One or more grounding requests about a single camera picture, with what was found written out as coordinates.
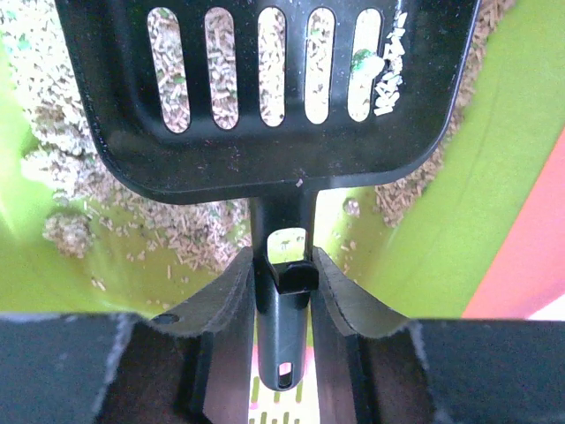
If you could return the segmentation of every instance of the black plastic holder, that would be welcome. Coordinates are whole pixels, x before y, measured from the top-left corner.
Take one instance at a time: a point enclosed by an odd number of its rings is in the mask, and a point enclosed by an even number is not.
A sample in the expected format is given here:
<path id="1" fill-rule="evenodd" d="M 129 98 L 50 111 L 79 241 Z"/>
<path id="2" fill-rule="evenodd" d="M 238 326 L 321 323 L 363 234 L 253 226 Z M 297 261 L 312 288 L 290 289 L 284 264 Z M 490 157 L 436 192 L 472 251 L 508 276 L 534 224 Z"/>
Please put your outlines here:
<path id="1" fill-rule="evenodd" d="M 563 422 L 565 322 L 409 320 L 313 262 L 320 424 Z M 3 422 L 246 424 L 253 274 L 246 248 L 152 322 L 1 315 Z"/>
<path id="2" fill-rule="evenodd" d="M 310 292 L 318 288 L 313 263 L 317 195 L 295 190 L 250 201 L 259 372 L 271 390 L 292 389 L 304 374 L 308 301 Z M 268 258 L 268 237 L 289 228 L 305 230 L 303 258 L 273 264 Z"/>

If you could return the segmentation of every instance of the handle hole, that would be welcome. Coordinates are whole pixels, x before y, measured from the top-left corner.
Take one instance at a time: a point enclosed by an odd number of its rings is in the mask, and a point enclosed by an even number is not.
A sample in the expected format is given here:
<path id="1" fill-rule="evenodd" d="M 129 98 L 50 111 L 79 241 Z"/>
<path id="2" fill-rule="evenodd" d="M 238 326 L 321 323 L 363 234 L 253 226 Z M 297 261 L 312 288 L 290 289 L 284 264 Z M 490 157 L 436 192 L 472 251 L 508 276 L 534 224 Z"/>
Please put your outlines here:
<path id="1" fill-rule="evenodd" d="M 302 261 L 306 246 L 304 228 L 284 228 L 273 231 L 267 239 L 267 257 L 273 265 Z"/>
<path id="2" fill-rule="evenodd" d="M 155 324 L 168 325 L 168 324 L 174 324 L 175 322 L 179 322 L 180 317 L 177 314 L 160 314 L 157 315 L 151 321 L 153 321 Z"/>
<path id="3" fill-rule="evenodd" d="M 279 389 L 288 389 L 292 385 L 292 363 L 279 365 Z"/>

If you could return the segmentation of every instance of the white litter crumb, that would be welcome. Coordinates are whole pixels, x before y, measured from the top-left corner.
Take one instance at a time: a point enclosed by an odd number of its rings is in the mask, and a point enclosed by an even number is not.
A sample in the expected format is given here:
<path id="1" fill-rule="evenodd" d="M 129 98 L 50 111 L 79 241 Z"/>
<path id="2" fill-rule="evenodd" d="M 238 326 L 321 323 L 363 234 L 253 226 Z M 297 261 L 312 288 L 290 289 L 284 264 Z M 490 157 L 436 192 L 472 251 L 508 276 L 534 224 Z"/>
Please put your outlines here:
<path id="1" fill-rule="evenodd" d="M 357 199 L 353 199 L 351 197 L 345 199 L 345 202 L 343 203 L 343 211 L 348 216 L 355 216 L 356 218 L 361 216 L 361 207 L 359 206 L 359 202 Z"/>
<path id="2" fill-rule="evenodd" d="M 408 14 L 406 12 L 396 11 L 393 30 L 387 35 L 389 42 L 385 44 L 382 59 L 384 63 L 388 63 L 388 67 L 375 86 L 377 98 L 374 104 L 374 114 L 377 117 L 392 112 L 400 98 L 398 86 L 403 83 L 401 71 L 403 69 L 403 55 L 406 53 L 401 39 L 405 32 L 403 27 L 407 17 Z"/>
<path id="3" fill-rule="evenodd" d="M 90 279 L 90 282 L 92 283 L 92 285 L 93 285 L 94 287 L 99 288 L 99 289 L 102 290 L 103 292 L 106 291 L 106 286 L 104 285 L 104 280 L 102 280 L 102 279 L 98 280 L 98 279 L 92 277 L 92 278 Z"/>
<path id="4" fill-rule="evenodd" d="M 61 254 L 84 258 L 93 244 L 94 236 L 86 216 L 58 213 L 45 222 L 43 237 L 55 243 Z"/>
<path id="5" fill-rule="evenodd" d="M 158 247 L 157 242 L 155 240 L 148 240 L 147 241 L 147 250 L 149 252 L 154 252 Z"/>

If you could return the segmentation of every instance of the small hole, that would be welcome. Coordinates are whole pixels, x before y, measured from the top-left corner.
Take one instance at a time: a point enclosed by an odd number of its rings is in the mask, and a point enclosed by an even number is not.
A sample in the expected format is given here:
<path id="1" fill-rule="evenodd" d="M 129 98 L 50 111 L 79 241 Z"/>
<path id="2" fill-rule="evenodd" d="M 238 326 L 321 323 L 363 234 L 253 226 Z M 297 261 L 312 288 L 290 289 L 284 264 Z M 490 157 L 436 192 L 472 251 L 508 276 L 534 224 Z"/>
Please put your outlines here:
<path id="1" fill-rule="evenodd" d="M 172 132 L 182 133 L 188 128 L 191 112 L 177 16 L 157 7 L 147 15 L 147 29 L 163 122 Z"/>
<path id="2" fill-rule="evenodd" d="M 279 375 L 285 375 L 292 371 L 292 364 L 290 362 L 283 362 L 279 365 Z"/>
<path id="3" fill-rule="evenodd" d="M 212 114 L 220 128 L 229 130 L 239 118 L 233 18 L 225 9 L 214 7 L 204 20 Z"/>
<path id="4" fill-rule="evenodd" d="M 275 7 L 259 15 L 259 99 L 263 122 L 278 126 L 284 119 L 286 19 Z"/>
<path id="5" fill-rule="evenodd" d="M 359 13 L 353 39 L 347 109 L 350 117 L 360 122 L 371 112 L 373 80 L 384 61 L 376 56 L 379 47 L 380 14 L 375 9 Z"/>
<path id="6" fill-rule="evenodd" d="M 292 364 L 284 362 L 279 365 L 279 389 L 288 389 L 292 385 Z"/>
<path id="7" fill-rule="evenodd" d="M 174 324 L 178 322 L 180 318 L 176 314 L 160 314 L 157 315 L 152 322 L 155 324 L 166 325 L 166 324 Z"/>
<path id="8" fill-rule="evenodd" d="M 267 239 L 267 257 L 272 264 L 304 259 L 306 230 L 284 228 L 273 231 Z"/>
<path id="9" fill-rule="evenodd" d="M 335 18 L 325 8 L 308 19 L 306 44 L 305 113 L 310 122 L 321 124 L 329 113 L 329 78 L 334 48 Z"/>

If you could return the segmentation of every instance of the scoop handle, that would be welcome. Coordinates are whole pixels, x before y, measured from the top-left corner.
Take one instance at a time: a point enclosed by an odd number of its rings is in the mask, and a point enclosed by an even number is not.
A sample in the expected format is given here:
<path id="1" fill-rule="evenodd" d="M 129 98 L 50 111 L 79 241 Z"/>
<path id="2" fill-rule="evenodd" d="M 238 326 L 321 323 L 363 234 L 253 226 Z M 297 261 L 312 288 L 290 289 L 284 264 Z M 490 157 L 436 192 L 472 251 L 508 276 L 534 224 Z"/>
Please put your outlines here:
<path id="1" fill-rule="evenodd" d="M 250 200 L 259 375 L 271 390 L 292 389 L 304 375 L 307 308 L 318 286 L 312 262 L 317 195 L 297 189 Z M 286 228 L 306 231 L 304 259 L 273 265 L 267 239 Z"/>

